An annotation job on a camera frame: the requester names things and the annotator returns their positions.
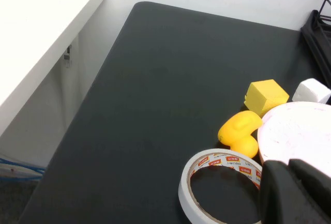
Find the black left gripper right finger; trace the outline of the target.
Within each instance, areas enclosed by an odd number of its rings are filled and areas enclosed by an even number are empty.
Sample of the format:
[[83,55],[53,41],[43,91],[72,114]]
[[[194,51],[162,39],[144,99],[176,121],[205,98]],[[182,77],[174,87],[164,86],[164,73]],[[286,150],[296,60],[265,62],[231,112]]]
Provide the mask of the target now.
[[315,212],[308,219],[313,223],[330,223],[330,177],[300,159],[291,159],[289,169],[309,208]]

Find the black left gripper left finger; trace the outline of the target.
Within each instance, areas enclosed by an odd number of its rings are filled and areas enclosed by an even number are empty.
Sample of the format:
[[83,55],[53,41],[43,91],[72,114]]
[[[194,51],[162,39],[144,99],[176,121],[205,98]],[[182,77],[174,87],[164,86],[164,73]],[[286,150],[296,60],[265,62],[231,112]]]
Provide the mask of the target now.
[[268,160],[263,163],[260,186],[260,215],[262,223],[313,223],[308,206],[289,163]]

